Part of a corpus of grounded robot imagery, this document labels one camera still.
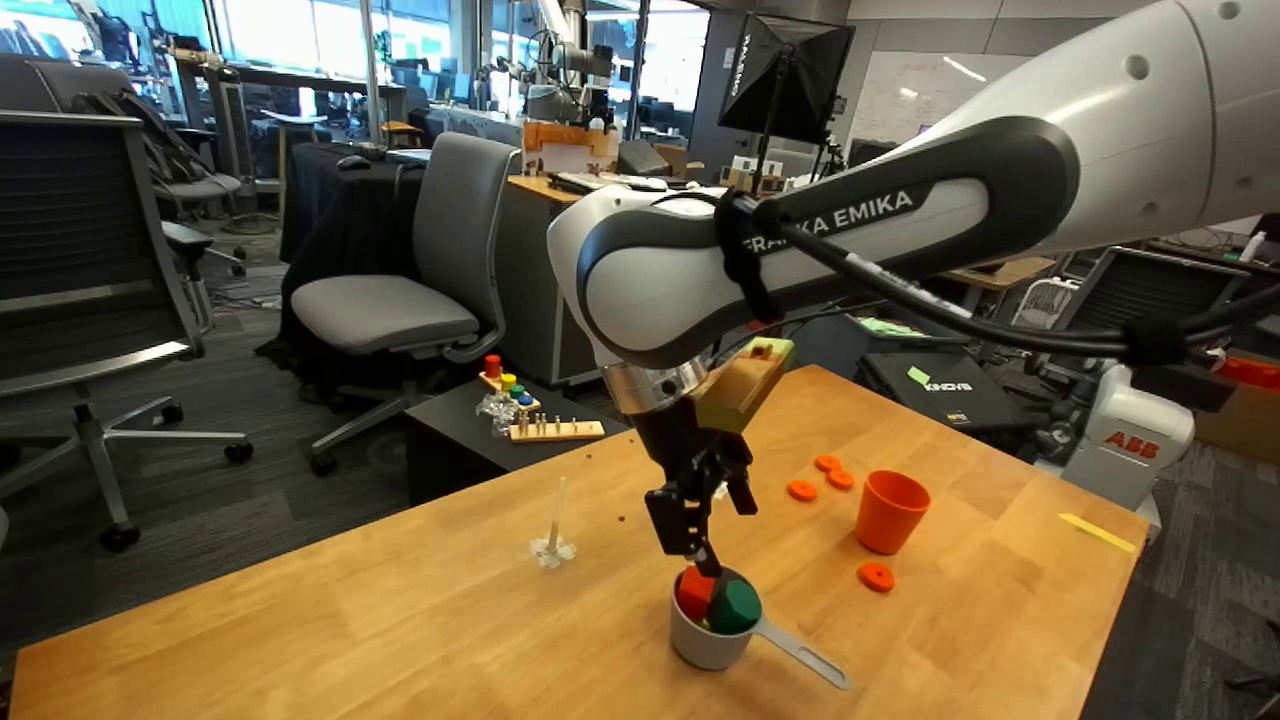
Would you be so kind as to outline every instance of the red cup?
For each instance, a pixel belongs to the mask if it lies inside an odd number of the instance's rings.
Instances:
[[[921,516],[928,513],[928,488],[906,472],[874,472],[864,479],[864,504],[857,513],[852,536],[878,551],[892,556],[909,543]]]

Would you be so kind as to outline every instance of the chair wheel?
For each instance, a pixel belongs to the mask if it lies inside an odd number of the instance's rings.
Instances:
[[[247,464],[247,457],[252,457],[252,445],[227,445],[227,447],[225,447],[225,460],[227,460],[227,464]]]
[[[172,424],[182,424],[184,418],[190,418],[184,409],[163,404],[163,409],[151,418],[151,424],[157,424],[157,429],[172,429]]]
[[[144,533],[137,525],[112,525],[105,533],[95,533],[95,543],[105,551],[130,551]]]
[[[333,477],[338,472],[338,460],[320,457],[320,452],[307,452],[307,464],[311,464],[318,477]]]

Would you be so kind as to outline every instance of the cable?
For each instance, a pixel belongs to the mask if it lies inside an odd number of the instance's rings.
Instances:
[[[782,236],[802,247],[804,257],[821,259],[826,267],[832,267],[846,279],[868,283],[878,298],[890,298],[892,305],[906,305],[945,327],[955,327],[965,337],[976,342],[993,342],[993,344],[1017,344],[1017,349],[1035,349],[1035,353],[1066,353],[1066,358],[1128,358],[1134,349],[1126,344],[1126,333],[1024,333],[1024,327],[1008,327],[1008,325],[990,325],[976,319],[968,314],[961,314],[955,305],[892,276],[890,267],[857,257],[857,252],[842,252],[832,243],[826,243],[814,233],[802,233],[792,223],[782,223]],[[1213,337],[1224,333],[1224,325],[1260,315],[1264,307],[1280,305],[1280,283],[1238,299],[1227,307],[1203,314],[1203,315],[1189,315],[1177,327],[1189,337],[1189,344],[1203,344]]]

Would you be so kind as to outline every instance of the floor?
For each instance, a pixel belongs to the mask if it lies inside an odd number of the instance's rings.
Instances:
[[[307,472],[303,445],[338,411],[256,358],[281,327],[281,272],[256,263],[240,279],[218,279],[205,359],[132,373],[95,391],[105,411],[172,391],[194,429],[247,429],[256,440],[247,464],[233,470],[218,447],[116,452],[144,529],[121,556],[95,543],[105,509],[84,470],[8,501],[0,678],[11,672],[17,648],[40,636],[379,519],[428,492],[407,484],[395,429],[343,447],[339,472]],[[59,419],[57,391],[0,404],[0,434],[59,429]],[[1224,679],[1280,672],[1280,640],[1264,627],[1280,622],[1280,472],[1197,447],[1161,484],[1161,509],[1164,533],[1139,562],[1084,716],[1251,716],[1264,697],[1227,691]]]

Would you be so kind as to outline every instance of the monitor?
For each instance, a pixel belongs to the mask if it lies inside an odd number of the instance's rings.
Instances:
[[[720,124],[826,143],[847,45],[852,28],[750,18]]]
[[[1200,315],[1227,305],[1245,279],[1248,272],[1231,263],[1117,247],[1088,272],[1056,327],[1097,333]]]

